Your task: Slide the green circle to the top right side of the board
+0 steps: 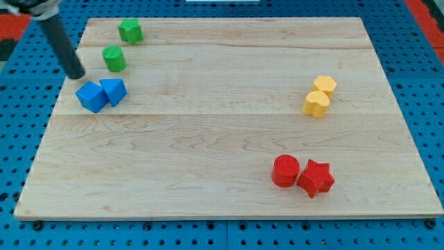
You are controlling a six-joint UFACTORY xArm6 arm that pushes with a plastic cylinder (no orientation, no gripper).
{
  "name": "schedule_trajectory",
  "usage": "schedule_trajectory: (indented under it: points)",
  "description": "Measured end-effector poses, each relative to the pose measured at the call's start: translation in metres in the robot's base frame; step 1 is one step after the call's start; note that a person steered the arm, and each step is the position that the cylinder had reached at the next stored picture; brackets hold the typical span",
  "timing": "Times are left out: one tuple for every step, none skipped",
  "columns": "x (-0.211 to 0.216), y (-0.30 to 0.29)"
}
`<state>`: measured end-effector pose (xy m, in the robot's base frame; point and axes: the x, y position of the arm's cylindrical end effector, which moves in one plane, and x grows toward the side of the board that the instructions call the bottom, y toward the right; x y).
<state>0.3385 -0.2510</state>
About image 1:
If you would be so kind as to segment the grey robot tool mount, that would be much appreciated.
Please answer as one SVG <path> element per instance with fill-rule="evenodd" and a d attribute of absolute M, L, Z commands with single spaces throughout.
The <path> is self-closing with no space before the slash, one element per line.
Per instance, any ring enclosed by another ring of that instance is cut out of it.
<path fill-rule="evenodd" d="M 1 9 L 14 15 L 30 15 L 35 20 L 46 20 L 59 13 L 62 0 L 1 0 Z"/>

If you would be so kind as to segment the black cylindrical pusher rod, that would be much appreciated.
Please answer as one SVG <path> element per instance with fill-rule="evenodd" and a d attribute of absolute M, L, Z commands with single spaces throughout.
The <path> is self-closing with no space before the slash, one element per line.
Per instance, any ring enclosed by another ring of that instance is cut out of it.
<path fill-rule="evenodd" d="M 85 69 L 77 56 L 76 49 L 67 34 L 59 15 L 54 15 L 38 24 L 45 34 L 53 52 L 63 70 L 70 79 L 80 79 L 85 75 Z"/>

